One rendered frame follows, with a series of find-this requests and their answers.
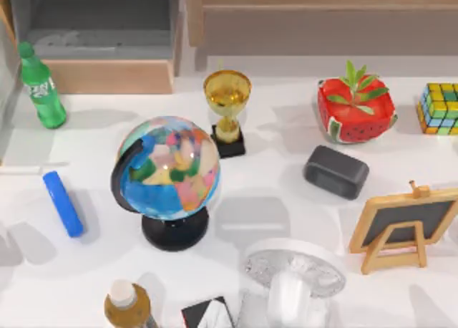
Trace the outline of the colourful puzzle cube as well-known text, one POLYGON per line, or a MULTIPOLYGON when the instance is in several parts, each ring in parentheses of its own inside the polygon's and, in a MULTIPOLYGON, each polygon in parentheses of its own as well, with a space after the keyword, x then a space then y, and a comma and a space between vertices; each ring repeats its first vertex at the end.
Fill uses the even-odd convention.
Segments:
POLYGON ((458 82, 429 82, 416 105, 422 132, 458 135, 458 82))

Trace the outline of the pulled-out drawer with grey inside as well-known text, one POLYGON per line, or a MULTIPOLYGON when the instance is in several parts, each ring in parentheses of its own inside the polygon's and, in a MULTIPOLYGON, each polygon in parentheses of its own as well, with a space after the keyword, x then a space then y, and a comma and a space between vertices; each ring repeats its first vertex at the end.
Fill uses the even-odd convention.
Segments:
POLYGON ((42 61, 180 60, 180 0, 0 0, 0 17, 42 61))

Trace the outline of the dark grey rounded box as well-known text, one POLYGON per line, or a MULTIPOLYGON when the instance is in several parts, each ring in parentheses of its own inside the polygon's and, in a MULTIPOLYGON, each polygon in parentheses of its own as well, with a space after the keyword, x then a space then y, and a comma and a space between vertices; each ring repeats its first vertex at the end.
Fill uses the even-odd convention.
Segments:
POLYGON ((310 184, 348 200, 359 196, 368 174, 365 162, 325 145, 314 149, 303 169, 310 184))

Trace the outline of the pale wooden drawer front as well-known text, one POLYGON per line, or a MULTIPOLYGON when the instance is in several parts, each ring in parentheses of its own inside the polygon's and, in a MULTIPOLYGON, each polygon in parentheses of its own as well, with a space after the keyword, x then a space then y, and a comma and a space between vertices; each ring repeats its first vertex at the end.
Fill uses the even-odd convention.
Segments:
POLYGON ((174 65, 160 59, 45 59, 62 94, 170 94, 174 65))

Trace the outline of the wooden open shelf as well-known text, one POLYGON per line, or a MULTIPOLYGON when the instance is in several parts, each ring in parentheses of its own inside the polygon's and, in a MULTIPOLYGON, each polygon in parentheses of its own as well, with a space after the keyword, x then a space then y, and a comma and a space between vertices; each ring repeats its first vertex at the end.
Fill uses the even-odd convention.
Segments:
POLYGON ((185 0, 181 72, 458 76, 458 0, 185 0))

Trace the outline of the black and white box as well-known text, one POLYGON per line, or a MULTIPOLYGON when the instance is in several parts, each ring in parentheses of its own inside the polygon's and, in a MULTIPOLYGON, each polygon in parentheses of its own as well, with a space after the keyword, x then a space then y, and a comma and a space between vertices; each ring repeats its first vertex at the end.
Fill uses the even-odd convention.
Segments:
POLYGON ((185 307, 181 312, 186 328, 235 328, 223 296, 185 307))

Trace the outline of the colourful globe on black stand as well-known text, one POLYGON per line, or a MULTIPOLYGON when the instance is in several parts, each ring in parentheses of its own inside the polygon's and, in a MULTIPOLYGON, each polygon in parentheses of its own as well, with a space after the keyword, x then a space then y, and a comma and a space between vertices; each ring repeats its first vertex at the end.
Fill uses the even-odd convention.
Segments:
POLYGON ((119 206, 141 215, 153 246, 182 251, 205 235, 219 180, 220 156, 209 134, 183 117, 159 116, 123 140, 110 189, 119 206))

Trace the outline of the green bottle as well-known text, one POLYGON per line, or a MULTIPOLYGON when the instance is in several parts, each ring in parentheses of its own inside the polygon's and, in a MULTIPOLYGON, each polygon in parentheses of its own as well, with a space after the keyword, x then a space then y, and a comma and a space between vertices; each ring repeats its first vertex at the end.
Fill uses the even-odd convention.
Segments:
POLYGON ((29 42, 18 46, 21 60, 21 80, 33 102, 40 122, 48 129, 56 129, 67 120, 67 112, 60 100, 48 66, 35 54, 29 42))

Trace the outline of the gold trophy with black base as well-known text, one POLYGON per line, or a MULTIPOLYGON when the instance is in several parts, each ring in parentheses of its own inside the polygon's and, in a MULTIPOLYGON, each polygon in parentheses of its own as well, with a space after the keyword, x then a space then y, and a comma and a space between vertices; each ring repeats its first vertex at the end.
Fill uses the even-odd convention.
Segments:
POLYGON ((243 73, 231 69, 218 70, 203 83, 210 109, 221 116, 212 126, 211 137, 222 159, 245 154, 244 137, 237 116, 247 105, 251 88, 251 81, 243 73))

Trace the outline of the brown bottle with white cap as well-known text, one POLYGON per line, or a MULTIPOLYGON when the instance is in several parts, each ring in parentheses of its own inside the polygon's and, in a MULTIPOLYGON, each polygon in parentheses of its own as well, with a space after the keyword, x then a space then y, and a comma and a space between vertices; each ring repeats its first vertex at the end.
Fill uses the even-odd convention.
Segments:
POLYGON ((105 297, 104 314, 114 328, 159 328, 146 290, 127 280, 113 282, 105 297))

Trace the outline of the wooden framed blackboard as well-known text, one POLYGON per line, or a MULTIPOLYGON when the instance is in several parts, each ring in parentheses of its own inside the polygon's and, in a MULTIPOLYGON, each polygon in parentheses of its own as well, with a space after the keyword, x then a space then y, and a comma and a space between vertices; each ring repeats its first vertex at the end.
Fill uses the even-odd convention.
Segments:
POLYGON ((411 192, 366 201, 349 242, 364 254, 361 273, 427 265, 426 246, 436 243, 458 215, 458 188, 432 190, 410 182, 411 192))

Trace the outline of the white desk fan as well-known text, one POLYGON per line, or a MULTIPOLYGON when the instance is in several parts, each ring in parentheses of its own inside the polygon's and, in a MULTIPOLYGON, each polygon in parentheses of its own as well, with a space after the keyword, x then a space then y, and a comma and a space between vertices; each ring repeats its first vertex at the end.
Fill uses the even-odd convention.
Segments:
POLYGON ((328 328, 331 298, 343 291, 339 257, 313 243, 268 238, 248 247, 245 274, 267 290, 261 305, 241 314, 251 328, 328 328))

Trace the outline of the watermelon plant pot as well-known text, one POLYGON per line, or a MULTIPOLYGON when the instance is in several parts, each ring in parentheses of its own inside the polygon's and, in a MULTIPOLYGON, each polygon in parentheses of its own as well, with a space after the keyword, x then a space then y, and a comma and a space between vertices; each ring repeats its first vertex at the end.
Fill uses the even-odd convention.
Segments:
POLYGON ((318 111, 322 125, 335 143, 357 144, 379 137, 398 116, 389 88, 366 66, 346 62, 346 73, 318 83, 318 111))

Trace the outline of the blue cylinder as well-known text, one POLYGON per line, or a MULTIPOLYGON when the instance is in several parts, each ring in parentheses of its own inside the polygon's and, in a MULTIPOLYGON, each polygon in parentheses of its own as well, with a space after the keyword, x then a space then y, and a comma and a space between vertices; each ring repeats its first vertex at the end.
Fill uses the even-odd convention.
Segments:
POLYGON ((71 238, 81 236, 84 232, 83 224, 58 172, 48 172, 42 176, 42 180, 67 231, 67 235, 71 238))

